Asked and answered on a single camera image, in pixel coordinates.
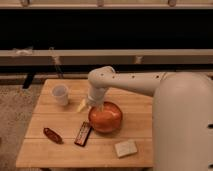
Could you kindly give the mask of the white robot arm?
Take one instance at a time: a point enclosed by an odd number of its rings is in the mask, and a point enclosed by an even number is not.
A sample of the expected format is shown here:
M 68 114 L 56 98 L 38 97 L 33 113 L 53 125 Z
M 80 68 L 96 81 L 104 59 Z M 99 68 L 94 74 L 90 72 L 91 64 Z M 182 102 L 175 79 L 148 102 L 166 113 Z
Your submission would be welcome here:
M 111 87 L 151 96 L 153 171 L 213 171 L 213 80 L 195 72 L 88 74 L 88 106 L 103 103 Z

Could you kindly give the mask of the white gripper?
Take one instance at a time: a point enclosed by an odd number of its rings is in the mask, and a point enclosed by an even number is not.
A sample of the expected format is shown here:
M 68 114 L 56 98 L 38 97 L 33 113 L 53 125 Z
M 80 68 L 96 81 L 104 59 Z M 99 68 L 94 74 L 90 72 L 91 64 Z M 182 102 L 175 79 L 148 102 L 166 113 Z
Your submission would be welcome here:
M 78 108 L 77 112 L 81 112 L 85 108 L 87 108 L 87 104 L 89 106 L 95 107 L 99 106 L 104 101 L 104 90 L 101 88 L 90 87 L 86 96 L 86 100 L 83 99 Z

